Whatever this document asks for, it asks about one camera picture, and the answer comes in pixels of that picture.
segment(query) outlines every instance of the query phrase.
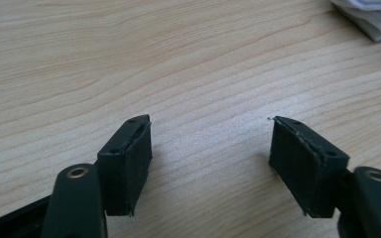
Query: folded cloth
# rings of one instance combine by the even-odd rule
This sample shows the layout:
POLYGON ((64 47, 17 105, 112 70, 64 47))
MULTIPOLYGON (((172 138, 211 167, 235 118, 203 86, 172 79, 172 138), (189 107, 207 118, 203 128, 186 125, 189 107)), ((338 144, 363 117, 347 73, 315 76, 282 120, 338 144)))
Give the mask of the folded cloth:
POLYGON ((373 41, 381 40, 381 9, 373 11, 365 11, 353 7, 353 3, 361 6, 374 6, 380 4, 381 0, 373 2, 369 0, 331 0, 337 9, 355 25, 357 25, 363 32, 365 32, 373 41))
POLYGON ((381 10, 381 0, 331 0, 343 8, 356 8, 364 11, 381 10))

